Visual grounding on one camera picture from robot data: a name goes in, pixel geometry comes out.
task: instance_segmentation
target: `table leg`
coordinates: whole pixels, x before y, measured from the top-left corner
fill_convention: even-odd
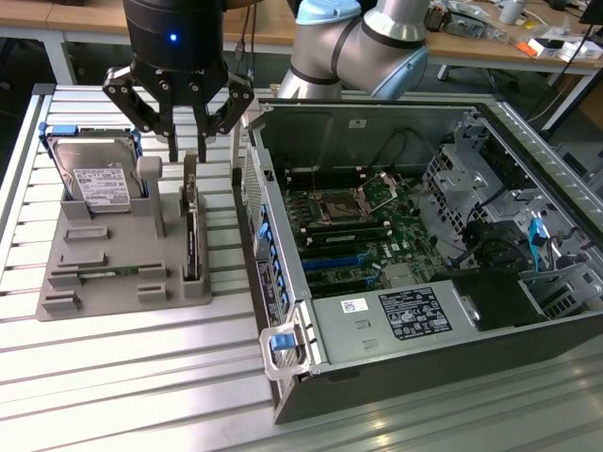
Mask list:
[[[557,80],[559,80],[560,75],[561,73],[552,73],[546,80],[546,84],[552,87],[557,83]]]
[[[567,116],[574,111],[582,99],[584,99],[588,93],[593,89],[599,82],[603,75],[603,70],[599,70],[598,73],[591,75],[584,75],[578,82],[578,84],[572,89],[567,95],[565,100],[557,107],[555,113],[551,115],[546,124],[541,129],[541,135],[544,136],[552,135],[552,133],[559,127]]]
[[[230,131],[230,182],[237,186],[240,181],[240,170],[238,169],[238,148],[240,146],[241,121],[237,121],[233,130]]]
[[[441,82],[446,82],[450,69],[452,68],[448,64],[443,64],[442,67],[440,67],[440,71],[437,73],[437,79]]]
[[[42,42],[46,48],[46,54],[53,68],[55,79],[59,85],[77,85],[67,42],[61,32],[46,35]]]

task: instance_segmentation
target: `black cable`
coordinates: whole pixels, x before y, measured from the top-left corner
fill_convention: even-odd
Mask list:
[[[572,229],[569,230],[569,233],[567,233],[566,235],[563,236],[563,240],[568,240],[570,238],[572,238],[574,236],[574,233],[578,230],[579,228],[574,226]]]
[[[387,138],[387,140],[385,141],[385,143],[383,144],[383,146],[379,149],[379,151],[377,152],[377,154],[373,157],[373,159],[370,161],[370,163],[367,166],[367,172],[369,172],[373,166],[379,161],[379,159],[381,158],[381,155],[383,153],[383,151],[385,150],[385,148],[387,147],[387,145],[389,144],[389,142],[394,139],[394,137],[398,134],[404,134],[404,141],[402,141],[402,150],[404,150],[404,148],[406,147],[406,141],[408,141],[407,136],[406,136],[406,132],[408,131],[407,127],[399,127],[398,129],[394,130],[390,136]]]
[[[553,237],[546,240],[546,256],[548,257],[548,268],[546,271],[555,269],[555,258],[553,257]]]
[[[418,88],[418,86],[421,84],[421,82],[423,81],[423,77],[425,76],[425,72],[427,71],[427,63],[425,63],[425,66],[423,66],[423,72],[421,73],[421,78],[418,79],[418,82],[416,83],[416,86],[412,89],[412,91],[414,91],[415,89]]]
[[[247,33],[247,24],[249,23],[249,16],[252,12],[252,0],[248,0],[247,2],[247,12],[245,14],[245,24],[243,25],[243,30],[241,31],[241,37],[236,44],[235,49],[235,59],[236,59],[236,73],[239,73],[241,67],[241,61],[245,58],[245,33]]]
[[[467,224],[469,223],[469,219],[471,218],[471,214],[473,214],[474,212],[477,212],[478,210],[480,210],[484,205],[488,205],[490,202],[494,201],[496,198],[498,198],[500,195],[502,195],[505,191],[507,190],[506,186],[502,186],[501,188],[499,188],[494,195],[492,195],[490,198],[488,198],[486,201],[476,205],[475,207],[473,207],[469,213],[467,214],[467,219],[464,221],[464,226],[467,227]]]
[[[427,140],[425,139],[425,137],[423,137],[421,134],[419,134],[415,129],[411,129],[411,128],[406,128],[406,133],[410,132],[411,134],[413,134],[415,137],[417,137],[422,143],[423,146],[425,146],[426,148],[428,148],[430,150],[431,153],[433,153],[430,144],[427,142]],[[402,156],[402,154],[404,153],[404,150],[406,149],[406,143],[408,142],[408,136],[405,135],[405,140],[404,140],[404,144],[402,145],[402,149],[399,151],[398,155],[396,155],[393,159],[392,159],[392,163],[389,164],[389,167],[395,167],[396,166],[396,162],[398,161],[398,159]]]
[[[396,156],[392,159],[391,163],[388,165],[389,168],[394,168],[396,166],[396,161],[406,150],[406,143],[408,143],[407,132],[408,132],[408,130],[404,131],[404,135],[402,135],[404,137],[404,141],[402,141],[402,148],[399,150],[399,153],[396,154]]]
[[[255,78],[255,23],[257,22],[257,4],[253,5],[253,24],[252,24],[252,81]]]
[[[580,49],[582,48],[582,45],[584,45],[584,42],[589,37],[589,35],[591,34],[592,31],[593,31],[593,26],[589,25],[588,29],[586,30],[586,33],[584,33],[584,37],[580,41],[580,44],[579,44],[578,49],[576,50],[576,52],[571,56],[571,58],[569,58],[569,61],[567,61],[567,63],[565,64],[565,66],[563,66],[563,69],[559,73],[559,76],[555,80],[555,83],[553,83],[552,86],[549,86],[548,89],[543,93],[543,95],[540,96],[540,98],[538,99],[538,101],[536,102],[536,104],[534,104],[534,106],[531,108],[530,113],[526,116],[526,118],[530,119],[532,117],[532,115],[534,114],[534,112],[538,109],[538,106],[540,105],[540,103],[545,99],[546,96],[548,96],[548,94],[550,93],[550,91],[557,86],[557,83],[562,79],[562,77],[565,74],[565,72],[568,70],[568,68],[570,67],[570,65],[574,62],[574,58],[579,53]]]

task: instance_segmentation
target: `motherboard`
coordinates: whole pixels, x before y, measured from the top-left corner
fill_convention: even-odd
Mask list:
[[[419,219],[418,191],[397,174],[363,174],[356,187],[328,188],[328,180],[283,193],[313,298],[425,283],[445,271]]]

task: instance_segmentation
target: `electronic component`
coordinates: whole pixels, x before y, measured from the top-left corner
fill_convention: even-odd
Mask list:
[[[483,268],[504,267],[524,271],[534,266],[530,242],[513,221],[486,223],[470,221],[464,230],[467,251],[456,259],[461,262],[472,252]]]
[[[358,202],[350,193],[324,194],[317,200],[321,208],[322,219],[338,221],[361,217]]]
[[[138,275],[144,268],[158,268],[158,264],[148,264],[139,266],[101,266],[94,268],[79,268],[75,272],[80,280],[94,280],[97,278],[115,278],[123,276]],[[60,274],[60,271],[55,271],[55,275]]]
[[[139,135],[128,129],[41,124],[40,139],[57,165],[68,201],[84,201],[92,213],[128,212],[146,196],[137,173]]]
[[[600,201],[545,143],[524,139],[533,132],[508,121],[515,113],[507,105],[438,96],[388,105],[261,102],[269,108],[250,129],[255,146],[242,177],[246,189],[258,185],[278,254],[270,275],[278,302],[267,307],[278,325],[260,338],[277,423],[540,362],[600,333],[600,279],[588,261],[600,247]],[[381,162],[396,160],[383,178],[370,162],[410,124],[420,130],[408,143],[383,147]],[[480,154],[491,139],[508,153],[504,161],[499,149],[488,155],[492,164]],[[282,172],[280,162],[309,184],[263,176]],[[368,184],[329,186],[334,173],[358,167]],[[446,190],[438,191],[438,174]],[[261,208],[246,196],[257,218]],[[544,271],[533,271],[533,218],[562,231],[546,241],[547,254],[551,245],[553,258],[568,256],[555,261],[562,269],[543,247]],[[353,236],[386,222],[387,236]],[[587,265],[577,262],[581,253]],[[274,354],[269,338],[284,332],[296,334],[296,349]],[[429,372],[442,363],[455,371]]]
[[[393,201],[398,196],[396,181],[380,172],[358,188],[358,202],[368,214]]]
[[[337,257],[334,259],[321,259],[319,261],[306,261],[302,263],[305,271],[322,270],[325,268],[341,268],[342,266],[360,266],[365,260],[365,255]]]
[[[442,29],[450,35],[480,38],[486,30],[486,24],[469,15],[451,12],[446,16]]]
[[[308,227],[301,231],[308,247],[328,247],[347,242],[369,242],[384,240],[392,234],[389,221],[358,225],[333,225]]]
[[[446,17],[447,11],[444,7],[431,6],[425,16],[425,27],[429,31],[439,31],[444,18]]]
[[[383,272],[392,287],[404,287],[418,283],[413,270],[403,262],[387,266]]]
[[[197,160],[194,153],[187,153],[184,161],[184,185],[182,211],[187,217],[187,266],[186,281],[198,281],[200,276],[199,255],[199,200],[197,194]]]

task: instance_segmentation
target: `wooden desk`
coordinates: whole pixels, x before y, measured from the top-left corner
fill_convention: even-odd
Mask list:
[[[528,4],[528,10],[538,14],[549,24],[561,24],[565,17],[569,18],[573,32],[585,29],[578,23],[578,18],[551,9],[544,2]],[[490,14],[490,21],[495,26],[507,31],[514,39],[527,33],[522,26],[505,25],[498,21],[499,11],[494,5],[479,3]],[[229,11],[224,21],[225,49],[234,50],[234,44],[240,39],[242,19],[245,8]],[[53,5],[47,19],[50,29],[66,33],[67,40],[99,42],[94,36],[78,35],[82,33],[101,33],[127,36],[127,27],[123,14],[122,0],[89,0],[85,7],[66,7]],[[251,27],[248,27],[248,39]],[[295,37],[295,19],[285,0],[265,0],[257,6],[257,26],[255,30],[256,50],[259,53],[290,53]],[[107,42],[124,42],[124,40],[108,39]],[[427,39],[430,61],[450,66],[487,67],[491,69],[509,69],[520,71],[555,72],[565,64],[558,58],[533,59],[510,44],[490,40],[473,40],[451,36],[446,33],[431,33]],[[603,66],[601,61],[575,62],[572,73],[587,73],[593,68]]]
[[[224,40],[237,42],[245,20],[245,8],[224,14]],[[122,0],[88,0],[84,7],[54,4],[46,20],[50,29],[127,35]],[[247,27],[251,38],[252,19]],[[255,42],[293,45],[295,19],[285,0],[265,0],[257,6]]]
[[[0,0],[0,25],[46,28],[52,7],[44,0]]]

